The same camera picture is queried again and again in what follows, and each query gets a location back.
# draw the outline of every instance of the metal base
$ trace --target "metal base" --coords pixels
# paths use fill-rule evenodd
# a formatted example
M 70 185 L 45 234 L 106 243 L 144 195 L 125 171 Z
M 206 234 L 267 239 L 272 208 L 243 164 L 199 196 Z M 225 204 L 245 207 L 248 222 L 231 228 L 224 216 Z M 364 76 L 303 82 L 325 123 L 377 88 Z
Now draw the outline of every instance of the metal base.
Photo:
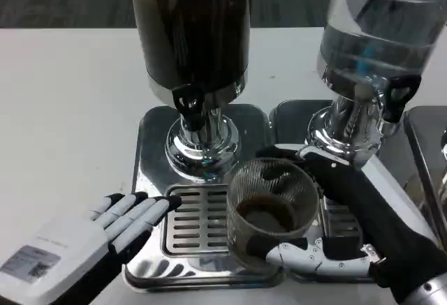
M 363 165 L 381 142 L 374 104 L 361 104 L 339 97 L 320 109 L 309 121 L 307 142 L 338 157 Z
M 228 105 L 223 113 L 240 134 L 242 163 L 271 144 L 267 117 L 252 105 Z M 138 132 L 133 190 L 150 196 L 178 194 L 184 204 L 154 228 L 145 247 L 127 264 L 125 281 L 138 290 L 259 288 L 278 284 L 280 272 L 247 271 L 228 252 L 224 201 L 230 173 L 206 185 L 173 170 L 165 154 L 168 131 L 178 120 L 176 110 L 156 107 L 142 119 Z
M 228 117 L 223 117 L 219 125 L 221 136 L 208 148 L 200 148 L 182 137 L 180 119 L 172 125 L 166 139 L 166 156 L 180 176 L 192 181 L 213 181 L 235 165 L 240 152 L 239 133 Z

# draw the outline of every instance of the white table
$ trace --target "white table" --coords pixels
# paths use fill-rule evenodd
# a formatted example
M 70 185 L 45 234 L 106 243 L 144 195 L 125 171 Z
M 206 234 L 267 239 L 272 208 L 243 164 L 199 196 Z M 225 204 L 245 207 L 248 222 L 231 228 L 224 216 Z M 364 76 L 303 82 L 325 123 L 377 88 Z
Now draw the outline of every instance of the white table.
M 266 113 L 333 94 L 315 71 L 322 29 L 255 29 L 238 103 Z M 447 34 L 411 105 L 447 105 Z M 161 105 L 135 29 L 0 31 L 0 261 L 55 214 L 131 189 L 137 127 Z M 374 285 L 287 281 L 264 290 L 137 294 L 117 278 L 94 304 L 393 304 Z

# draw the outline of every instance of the label sticker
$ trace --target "label sticker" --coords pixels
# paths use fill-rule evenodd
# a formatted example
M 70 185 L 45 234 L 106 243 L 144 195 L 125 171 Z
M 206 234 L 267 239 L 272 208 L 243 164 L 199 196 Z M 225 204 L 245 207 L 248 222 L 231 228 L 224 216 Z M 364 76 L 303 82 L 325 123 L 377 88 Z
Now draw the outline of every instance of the label sticker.
M 27 283 L 34 283 L 60 260 L 61 258 L 53 253 L 36 247 L 23 246 L 6 261 L 0 271 Z

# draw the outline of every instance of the coffee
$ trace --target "coffee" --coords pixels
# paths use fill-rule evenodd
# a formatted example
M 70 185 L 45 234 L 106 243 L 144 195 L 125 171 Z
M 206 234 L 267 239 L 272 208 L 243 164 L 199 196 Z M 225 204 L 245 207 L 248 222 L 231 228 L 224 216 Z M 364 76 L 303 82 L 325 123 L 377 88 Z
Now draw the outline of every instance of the coffee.
M 146 67 L 167 89 L 216 91 L 248 62 L 249 0 L 133 0 Z
M 296 228 L 296 212 L 292 204 L 276 195 L 259 195 L 236 206 L 238 214 L 264 232 L 291 232 Z

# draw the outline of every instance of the qr code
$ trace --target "qr code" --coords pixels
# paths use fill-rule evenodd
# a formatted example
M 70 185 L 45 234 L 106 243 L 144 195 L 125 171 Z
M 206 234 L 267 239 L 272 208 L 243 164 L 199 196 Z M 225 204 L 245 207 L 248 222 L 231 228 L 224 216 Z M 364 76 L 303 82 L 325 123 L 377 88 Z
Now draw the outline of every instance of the qr code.
M 33 269 L 29 271 L 28 275 L 40 278 L 47 273 L 49 268 L 50 268 L 49 265 L 45 265 L 42 262 L 38 262 L 37 265 L 35 265 Z

